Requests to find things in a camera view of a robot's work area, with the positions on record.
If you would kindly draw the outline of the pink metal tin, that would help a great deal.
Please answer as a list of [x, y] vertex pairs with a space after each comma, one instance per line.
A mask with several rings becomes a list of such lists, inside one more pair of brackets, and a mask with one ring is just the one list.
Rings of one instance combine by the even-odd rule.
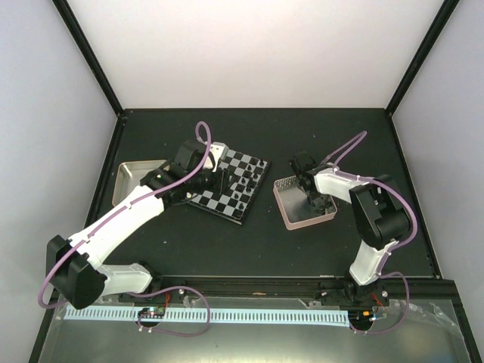
[[337, 205], [331, 196], [318, 195], [311, 201], [295, 175], [278, 179], [273, 193], [287, 230], [292, 231], [328, 222], [337, 214]]

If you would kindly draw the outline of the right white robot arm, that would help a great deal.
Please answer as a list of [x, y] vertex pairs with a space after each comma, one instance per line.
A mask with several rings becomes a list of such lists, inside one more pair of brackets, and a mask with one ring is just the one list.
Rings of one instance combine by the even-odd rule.
[[361, 305], [383, 277], [393, 250], [405, 243], [402, 238], [416, 235], [415, 213], [388, 175], [372, 178], [342, 172], [334, 163], [317, 164], [306, 152], [293, 156], [289, 164], [312, 211], [330, 212], [335, 198], [351, 205], [361, 243], [342, 290], [349, 304]]

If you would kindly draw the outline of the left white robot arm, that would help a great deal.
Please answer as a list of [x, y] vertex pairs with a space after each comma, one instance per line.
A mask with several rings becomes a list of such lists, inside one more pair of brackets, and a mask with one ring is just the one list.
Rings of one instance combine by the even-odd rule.
[[149, 171], [111, 211], [67, 239], [57, 235], [46, 247], [45, 281], [75, 309], [105, 295], [134, 293], [153, 302], [162, 283], [142, 263], [106, 265], [107, 257], [146, 222], [171, 206], [204, 191], [228, 189], [229, 174], [220, 163], [228, 153], [223, 143], [186, 141], [175, 158]]

